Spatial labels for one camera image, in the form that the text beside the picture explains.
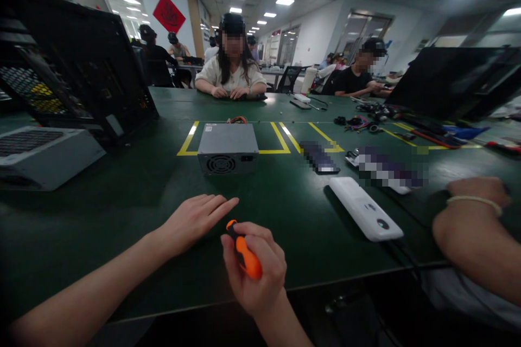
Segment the red decoration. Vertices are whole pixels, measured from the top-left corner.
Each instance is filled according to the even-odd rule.
[[[173,31],[176,34],[186,20],[172,0],[159,0],[153,15],[167,31]]]

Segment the green table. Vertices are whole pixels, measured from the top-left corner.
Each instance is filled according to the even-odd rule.
[[[421,148],[389,133],[345,133],[342,126],[333,124],[333,118],[356,114],[350,99],[324,97],[329,102],[329,111],[324,112],[300,110],[281,94],[268,94],[264,102],[237,102],[190,90],[151,90],[161,118],[140,129],[130,146],[110,150],[54,192],[0,193],[3,275],[13,316],[106,263],[161,225],[183,200],[202,193],[238,196],[240,203],[208,237],[133,291],[113,320],[231,300],[219,235],[232,218],[271,229],[286,253],[288,289],[409,267],[401,254],[365,238],[327,186],[330,177],[317,175],[298,153],[295,143],[302,140],[320,142],[341,167],[339,175],[357,180],[358,173],[344,161],[344,151],[364,145],[380,147],[396,160],[412,160],[428,169],[427,186],[395,197],[426,225],[443,208],[439,191],[458,178],[499,176],[512,189],[514,199],[521,195],[516,186],[519,162],[495,152],[428,150],[424,140],[415,140]],[[238,115],[253,123],[262,150],[257,172],[204,177],[195,156],[204,123]],[[25,124],[19,115],[15,117],[14,127]],[[3,119],[2,130],[8,127],[9,120]],[[385,128],[403,131],[390,123]],[[445,262],[431,233],[396,200],[381,189],[366,190],[401,226],[405,243],[422,266]],[[521,203],[516,202],[503,218],[517,239],[521,239],[519,215]]]

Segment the office room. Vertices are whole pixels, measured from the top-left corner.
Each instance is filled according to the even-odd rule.
[[[1,0],[2,345],[519,346],[521,0]]]

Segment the bracelet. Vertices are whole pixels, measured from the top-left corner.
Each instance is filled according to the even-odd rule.
[[[492,208],[495,210],[495,213],[498,215],[498,217],[501,217],[503,215],[503,210],[497,203],[494,201],[481,198],[481,197],[474,197],[470,195],[457,195],[447,200],[447,203],[454,202],[454,201],[477,201],[481,203],[486,203],[487,205],[492,206]]]

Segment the fan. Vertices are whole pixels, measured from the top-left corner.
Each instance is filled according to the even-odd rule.
[[[215,155],[206,162],[206,168],[211,174],[230,174],[235,170],[235,160],[230,156]]]

